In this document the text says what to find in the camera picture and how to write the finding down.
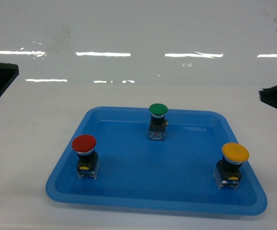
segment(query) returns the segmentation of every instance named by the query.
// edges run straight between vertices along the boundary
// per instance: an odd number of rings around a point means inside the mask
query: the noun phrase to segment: white table surface
[[[0,62],[20,70],[0,98],[0,229],[277,229],[277,109],[259,98],[277,85],[277,57],[261,54],[277,54],[277,0],[0,1]],[[251,154],[266,211],[181,217],[48,198],[46,181],[88,110],[154,102],[225,116]]]

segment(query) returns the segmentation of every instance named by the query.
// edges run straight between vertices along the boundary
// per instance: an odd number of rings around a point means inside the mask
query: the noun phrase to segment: plastic tray
[[[58,202],[180,212],[258,215],[266,195],[249,162],[238,189],[218,189],[213,172],[221,147],[237,142],[226,119],[215,112],[170,109],[164,141],[149,140],[147,108],[90,110],[50,175],[46,192]],[[79,179],[72,140],[97,139],[97,180]]]

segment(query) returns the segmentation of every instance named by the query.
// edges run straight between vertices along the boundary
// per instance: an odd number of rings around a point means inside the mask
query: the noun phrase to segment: green push button
[[[163,104],[160,104],[160,103],[156,103],[156,104],[152,104],[150,107],[149,107],[149,111],[156,115],[156,116],[161,116],[161,115],[164,115],[167,113],[168,111],[168,108],[167,106],[163,105]]]

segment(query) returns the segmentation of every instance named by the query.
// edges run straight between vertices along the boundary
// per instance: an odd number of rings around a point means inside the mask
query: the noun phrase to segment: red push button
[[[96,146],[96,138],[92,135],[80,135],[76,137],[71,144],[71,147],[76,152],[89,152]]]

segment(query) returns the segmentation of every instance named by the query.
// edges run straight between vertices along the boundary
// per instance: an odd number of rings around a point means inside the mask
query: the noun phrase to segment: yellow push button
[[[222,152],[224,156],[234,162],[244,162],[249,158],[248,150],[238,143],[227,143],[223,146]]]

